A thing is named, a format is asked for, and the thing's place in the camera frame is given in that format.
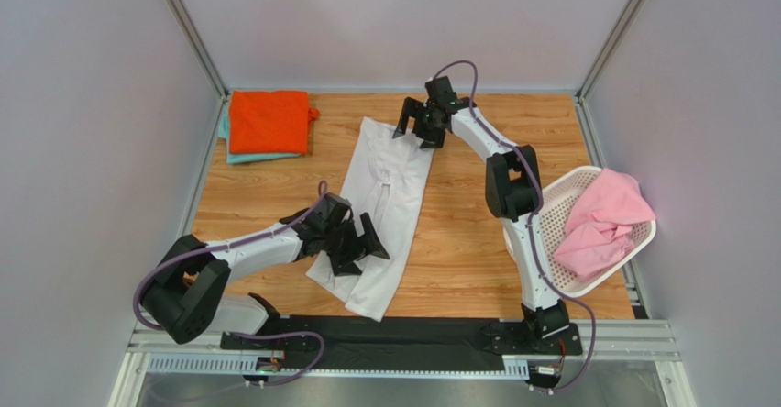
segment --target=folded clothes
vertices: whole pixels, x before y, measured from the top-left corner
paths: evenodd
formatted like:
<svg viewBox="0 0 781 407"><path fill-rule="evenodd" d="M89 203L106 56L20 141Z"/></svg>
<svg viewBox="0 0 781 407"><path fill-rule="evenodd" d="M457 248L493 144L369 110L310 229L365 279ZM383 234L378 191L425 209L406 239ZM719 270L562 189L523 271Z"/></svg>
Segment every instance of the folded clothes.
<svg viewBox="0 0 781 407"><path fill-rule="evenodd" d="M309 123L320 112L303 91L243 92L231 96L228 150L240 153L306 153Z"/></svg>
<svg viewBox="0 0 781 407"><path fill-rule="evenodd" d="M340 196L355 216L368 213L390 259L356 262L360 276L334 276L321 252L306 275L345 302L348 311L380 321L402 281L434 152L409 133L393 139L395 126L364 118Z"/></svg>
<svg viewBox="0 0 781 407"><path fill-rule="evenodd" d="M637 180L604 169L572 207L564 228L566 237L554 259L587 278L632 251L632 225L654 219L656 214L641 196Z"/></svg>
<svg viewBox="0 0 781 407"><path fill-rule="evenodd" d="M278 160L280 158L300 157L300 153L230 153L230 119L228 118L227 105L220 114L220 126L217 130L217 136L225 140L226 157L228 164L241 164L253 161Z"/></svg>

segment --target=floor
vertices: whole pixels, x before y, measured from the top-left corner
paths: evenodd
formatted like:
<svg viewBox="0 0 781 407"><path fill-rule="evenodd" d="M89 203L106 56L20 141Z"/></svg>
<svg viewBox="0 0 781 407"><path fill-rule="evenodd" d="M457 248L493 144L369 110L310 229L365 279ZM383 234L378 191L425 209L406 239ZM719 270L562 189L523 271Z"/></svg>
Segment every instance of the floor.
<svg viewBox="0 0 781 407"><path fill-rule="evenodd" d="M311 155L245 165L225 163L220 140L192 232L201 240L225 239L270 226L317 197L317 183L341 189L362 116L395 125L402 101L423 94L312 94L321 117L313 127ZM545 187L588 165L575 108L567 95L479 94L483 115L506 137L531 144ZM484 199L485 165L466 143L449 135L436 151L412 252L387 316L521 318L521 283L507 254L501 225ZM330 292L304 273L313 259L264 269L231 283L228 292L256 292L282 314L351 315ZM621 272L583 300L598 318L633 319ZM579 306L570 317L588 318Z"/></svg>

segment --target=pink cloth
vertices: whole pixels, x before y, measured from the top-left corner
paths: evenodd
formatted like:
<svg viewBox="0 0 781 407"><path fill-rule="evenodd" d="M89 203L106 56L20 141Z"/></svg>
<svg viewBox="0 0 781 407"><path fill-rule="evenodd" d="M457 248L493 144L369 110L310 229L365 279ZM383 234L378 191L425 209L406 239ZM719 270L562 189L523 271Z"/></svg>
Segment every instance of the pink cloth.
<svg viewBox="0 0 781 407"><path fill-rule="evenodd" d="M632 251L632 225L656 219L635 178L604 169L569 213L554 259L580 278L618 263Z"/></svg>

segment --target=white pants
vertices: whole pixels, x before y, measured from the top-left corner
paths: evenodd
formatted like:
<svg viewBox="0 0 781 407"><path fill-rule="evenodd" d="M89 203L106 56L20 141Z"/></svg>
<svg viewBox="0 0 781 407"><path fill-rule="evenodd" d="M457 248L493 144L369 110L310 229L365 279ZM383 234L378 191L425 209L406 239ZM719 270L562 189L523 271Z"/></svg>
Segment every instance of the white pants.
<svg viewBox="0 0 781 407"><path fill-rule="evenodd" d="M321 252L306 272L345 302L348 311L381 320L402 280L413 246L433 149L420 149L412 133L393 138L395 126L364 118L340 195L358 217L369 213L390 259L367 256L357 262L363 274L335 277Z"/></svg>

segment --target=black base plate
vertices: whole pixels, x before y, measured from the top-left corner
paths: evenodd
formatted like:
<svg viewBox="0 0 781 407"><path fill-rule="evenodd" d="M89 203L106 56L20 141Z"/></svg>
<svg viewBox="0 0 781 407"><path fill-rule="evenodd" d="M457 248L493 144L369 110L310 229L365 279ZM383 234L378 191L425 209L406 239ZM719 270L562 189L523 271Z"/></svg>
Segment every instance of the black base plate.
<svg viewBox="0 0 781 407"><path fill-rule="evenodd" d="M381 323L362 317L282 317L263 326L263 334L314 331L325 339L321 369L351 370L504 370L501 355L580 355L578 328L545 340L529 341L522 322L480 318L385 317ZM285 366L304 367L317 354L311 337L251 342L223 335L221 348L285 351Z"/></svg>

